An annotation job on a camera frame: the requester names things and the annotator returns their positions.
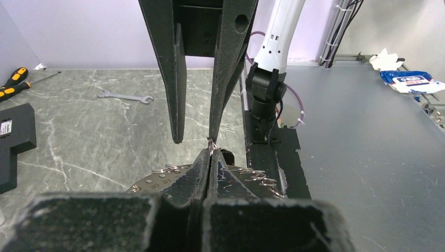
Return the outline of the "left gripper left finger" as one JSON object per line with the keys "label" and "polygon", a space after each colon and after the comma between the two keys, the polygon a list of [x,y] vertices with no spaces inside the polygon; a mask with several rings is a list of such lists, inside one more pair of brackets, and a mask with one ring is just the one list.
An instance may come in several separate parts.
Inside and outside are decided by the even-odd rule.
{"label": "left gripper left finger", "polygon": [[210,160],[201,150],[163,192],[40,194],[3,251],[200,251]]}

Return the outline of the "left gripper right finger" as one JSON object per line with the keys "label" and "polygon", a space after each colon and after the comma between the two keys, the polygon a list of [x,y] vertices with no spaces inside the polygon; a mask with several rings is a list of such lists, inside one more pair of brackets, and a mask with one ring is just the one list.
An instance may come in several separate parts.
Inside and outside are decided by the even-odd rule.
{"label": "left gripper right finger", "polygon": [[202,213],[202,251],[354,251],[344,217],[310,199],[258,198],[239,181],[229,191],[224,156],[211,156]]}

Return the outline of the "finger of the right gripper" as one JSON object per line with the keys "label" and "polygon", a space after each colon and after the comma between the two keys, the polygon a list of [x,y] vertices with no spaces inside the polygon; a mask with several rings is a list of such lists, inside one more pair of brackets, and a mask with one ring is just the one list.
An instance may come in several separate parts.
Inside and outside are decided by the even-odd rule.
{"label": "finger of the right gripper", "polygon": [[224,108],[243,69],[257,1],[223,1],[215,47],[209,138],[216,141]]}
{"label": "finger of the right gripper", "polygon": [[174,1],[139,1],[166,92],[172,139],[184,138],[187,67]]}

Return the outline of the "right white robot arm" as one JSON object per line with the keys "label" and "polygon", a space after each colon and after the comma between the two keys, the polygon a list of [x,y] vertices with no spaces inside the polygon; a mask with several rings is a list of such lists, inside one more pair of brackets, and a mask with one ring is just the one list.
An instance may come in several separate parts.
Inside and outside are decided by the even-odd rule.
{"label": "right white robot arm", "polygon": [[[186,57],[214,60],[209,137],[218,137],[222,113],[244,68],[257,1],[140,1],[166,92],[173,141],[185,127]],[[286,92],[287,57],[304,1],[275,1],[261,48],[246,79],[250,117],[267,141]]]}

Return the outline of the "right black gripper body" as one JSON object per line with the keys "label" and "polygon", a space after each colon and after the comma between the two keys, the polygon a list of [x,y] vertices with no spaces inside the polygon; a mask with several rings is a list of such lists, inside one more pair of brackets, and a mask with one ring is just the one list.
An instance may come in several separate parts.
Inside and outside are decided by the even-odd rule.
{"label": "right black gripper body", "polygon": [[181,25],[185,55],[214,57],[222,1],[173,1],[176,22]]}

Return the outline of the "silver disc keyring with keys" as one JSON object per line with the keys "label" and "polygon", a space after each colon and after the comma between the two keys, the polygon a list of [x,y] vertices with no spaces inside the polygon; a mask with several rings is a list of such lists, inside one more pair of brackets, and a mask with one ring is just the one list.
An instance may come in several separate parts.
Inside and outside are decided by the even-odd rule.
{"label": "silver disc keyring with keys", "polygon": [[210,143],[208,152],[201,152],[192,164],[167,164],[162,169],[153,170],[152,174],[130,186],[127,192],[140,195],[161,193],[177,205],[217,198],[287,199],[277,180],[266,171],[227,165],[214,143]]}

